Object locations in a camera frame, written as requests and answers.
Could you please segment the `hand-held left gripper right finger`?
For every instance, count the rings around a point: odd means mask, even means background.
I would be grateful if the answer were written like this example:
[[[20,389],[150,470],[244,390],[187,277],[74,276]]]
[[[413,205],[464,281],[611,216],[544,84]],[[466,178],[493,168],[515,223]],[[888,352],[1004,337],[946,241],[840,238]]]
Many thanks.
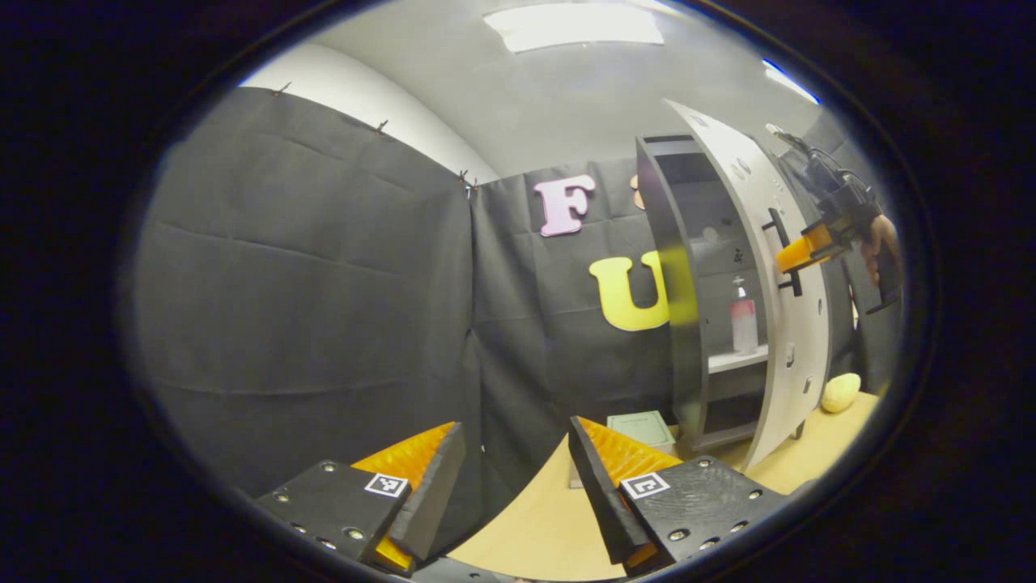
[[[788,504],[711,455],[678,460],[584,417],[570,418],[567,446],[608,558],[631,578],[694,564]]]

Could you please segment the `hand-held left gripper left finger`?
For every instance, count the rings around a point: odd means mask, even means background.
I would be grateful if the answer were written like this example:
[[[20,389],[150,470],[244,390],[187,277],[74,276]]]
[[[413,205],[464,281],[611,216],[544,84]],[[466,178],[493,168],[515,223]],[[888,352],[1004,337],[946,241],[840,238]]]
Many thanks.
[[[465,457],[462,422],[443,422],[352,464],[316,462],[256,502],[345,560],[408,578],[433,551]]]

